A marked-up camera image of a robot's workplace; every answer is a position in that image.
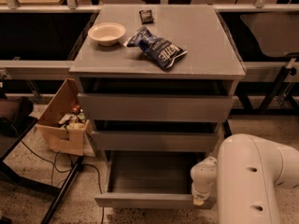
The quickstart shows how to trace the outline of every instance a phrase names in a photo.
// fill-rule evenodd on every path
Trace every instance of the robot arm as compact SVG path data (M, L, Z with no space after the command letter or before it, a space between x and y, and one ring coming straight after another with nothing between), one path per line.
M192 189L202 184L195 175ZM275 187L297 186L298 150L247 134L223 141L217 163L220 224L279 224Z

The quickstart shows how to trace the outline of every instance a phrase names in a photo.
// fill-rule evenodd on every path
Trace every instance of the white bowl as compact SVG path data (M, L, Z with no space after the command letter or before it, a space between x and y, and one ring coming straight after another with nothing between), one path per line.
M113 22L96 24L88 31L88 36L102 46L112 46L118 43L124 34L125 28Z

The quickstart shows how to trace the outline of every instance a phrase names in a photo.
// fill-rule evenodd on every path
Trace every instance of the floor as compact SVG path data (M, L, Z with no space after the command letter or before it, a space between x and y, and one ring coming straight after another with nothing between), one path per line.
M39 117L46 105L35 105L33 116ZM233 133L249 133L269 140L280 142L299 149L299 118L297 117L234 117L229 119ZM220 140L212 156L217 156L217 149L223 140L220 129ZM48 161L54 161L56 153L50 151L37 129L33 129L24 139L24 144L36 154ZM65 154L56 159L57 168L67 171L71 160ZM65 194L59 208L50 223L101 223L103 209L94 200L99 195L98 174L101 187L105 185L106 165L99 154L96 158L85 157L82 172ZM43 181L56 186L61 185L67 173L54 171L52 164L34 155L25 145L18 145L7 157L6 164L18 174ZM282 224L295 224L299 219L299 189L277 189L278 207ZM5 217L14 224L40 223L50 206L50 197L22 188L0 183L0 209ZM103 223L113 224L212 224L218 223L217 205L211 210L154 210L154 209L104 209Z

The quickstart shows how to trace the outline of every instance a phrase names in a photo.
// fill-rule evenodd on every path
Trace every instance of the open box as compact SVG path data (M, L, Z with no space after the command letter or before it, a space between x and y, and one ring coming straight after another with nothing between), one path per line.
M95 157L91 139L93 127L89 120L86 122L84 131L60 128L58 123L64 114L69 113L76 104L78 104L76 82L74 79L66 79L39 118L36 127L50 149L79 156Z

